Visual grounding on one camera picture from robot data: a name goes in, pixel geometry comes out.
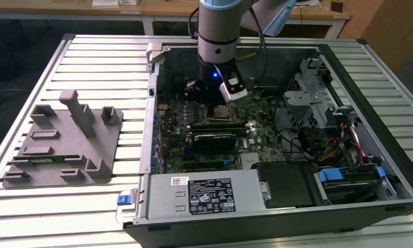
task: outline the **metal bracket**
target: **metal bracket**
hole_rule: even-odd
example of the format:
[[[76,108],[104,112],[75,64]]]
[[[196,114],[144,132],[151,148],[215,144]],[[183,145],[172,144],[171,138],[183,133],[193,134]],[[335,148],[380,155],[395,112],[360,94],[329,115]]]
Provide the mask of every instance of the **metal bracket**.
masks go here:
[[[160,61],[164,58],[164,52],[165,51],[163,50],[163,43],[148,43],[145,52],[147,63],[153,64]]]
[[[309,106],[311,103],[321,102],[321,97],[316,92],[287,91],[284,97],[288,101],[288,105],[293,106]]]

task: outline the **blue drive latch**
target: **blue drive latch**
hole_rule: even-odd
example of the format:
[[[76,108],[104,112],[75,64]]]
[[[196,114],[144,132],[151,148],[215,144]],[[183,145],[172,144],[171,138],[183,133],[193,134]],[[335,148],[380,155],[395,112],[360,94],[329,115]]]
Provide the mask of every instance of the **blue drive latch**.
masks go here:
[[[320,178],[320,182],[344,179],[341,172],[340,172],[340,169],[337,169],[337,168],[323,169],[319,172],[319,178]]]

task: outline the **wooden desk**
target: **wooden desk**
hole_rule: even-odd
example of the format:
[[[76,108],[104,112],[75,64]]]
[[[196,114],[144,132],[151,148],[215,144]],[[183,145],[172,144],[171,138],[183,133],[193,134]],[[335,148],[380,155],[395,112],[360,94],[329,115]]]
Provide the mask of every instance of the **wooden desk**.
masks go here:
[[[187,21],[197,5],[199,0],[143,0],[137,6],[92,9],[92,0],[0,0],[0,18],[143,21],[145,35],[153,35],[153,21]],[[329,0],[324,0],[323,8],[303,7],[303,20],[300,9],[295,9],[287,24],[328,25],[325,37],[336,39],[351,15],[327,9]]]
[[[143,10],[143,14],[148,16],[145,22],[187,21],[197,5],[199,0],[145,0]],[[351,14],[345,10],[343,13],[331,11],[331,0],[324,0],[321,7],[301,7],[301,14],[300,9],[296,8],[292,11],[287,24],[327,25],[329,26],[329,30],[325,38],[336,39],[344,23],[351,17]]]

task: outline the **gray plastic part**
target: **gray plastic part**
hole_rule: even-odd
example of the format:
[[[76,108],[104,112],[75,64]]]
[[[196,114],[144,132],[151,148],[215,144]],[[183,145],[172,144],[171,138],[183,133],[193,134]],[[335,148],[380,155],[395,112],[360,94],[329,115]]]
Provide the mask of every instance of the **gray plastic part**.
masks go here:
[[[103,107],[101,118],[105,125],[119,125],[120,119],[115,107]]]
[[[84,179],[84,174],[79,168],[75,169],[63,169],[60,177],[63,180],[83,180]]]
[[[12,161],[12,164],[13,164],[16,167],[33,166],[33,163],[32,163],[31,160],[15,160],[15,161]]]
[[[103,159],[99,160],[97,165],[95,165],[93,161],[88,159],[85,164],[85,172],[93,179],[111,177],[111,170]]]
[[[81,154],[79,158],[64,159],[69,165],[85,165],[88,158]]]
[[[52,155],[53,149],[51,146],[45,147],[25,147],[21,152],[23,155]]]
[[[35,140],[43,140],[49,138],[59,138],[60,132],[57,130],[43,130],[43,131],[35,131],[29,135]]]
[[[76,90],[63,90],[60,95],[60,103],[63,103],[69,111],[75,123],[80,127],[87,138],[93,138],[96,136],[95,129],[92,127],[92,119],[87,116],[83,106],[77,102],[77,92]]]
[[[49,121],[49,117],[55,116],[55,110],[52,109],[51,105],[37,105],[33,108],[31,118],[33,122],[43,128],[51,128],[52,123]]]
[[[4,180],[4,183],[5,182],[13,183],[13,182],[27,182],[29,181],[29,178],[31,178],[31,175],[25,171],[15,170],[12,172],[5,173],[3,180]]]
[[[5,188],[103,184],[111,181],[123,112],[109,107],[111,113],[112,111],[115,113],[111,116],[116,119],[105,125],[101,115],[107,110],[99,109],[88,112],[85,105],[77,104],[77,106],[87,120],[92,119],[88,117],[92,113],[93,122],[89,121],[89,124],[95,130],[95,137],[87,138],[68,110],[56,110],[55,115],[45,115],[52,123],[51,128],[45,129],[45,126],[40,127],[35,123],[29,134],[56,130],[60,136],[41,139],[35,139],[31,135],[27,137],[17,156],[9,162],[12,165],[9,176],[15,176],[12,172],[20,173],[21,171],[31,176],[28,178],[21,176],[16,179],[8,177],[9,180],[3,182]],[[79,169],[83,178],[80,180],[64,179],[64,176],[68,178],[72,174],[68,169]]]

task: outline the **motherboard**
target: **motherboard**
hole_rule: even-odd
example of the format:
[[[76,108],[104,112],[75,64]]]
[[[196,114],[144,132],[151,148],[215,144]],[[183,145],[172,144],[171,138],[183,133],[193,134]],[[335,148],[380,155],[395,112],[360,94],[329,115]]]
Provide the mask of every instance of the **motherboard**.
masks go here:
[[[272,101],[255,90],[237,103],[208,109],[164,94],[157,106],[164,173],[244,169],[253,162],[284,161]]]

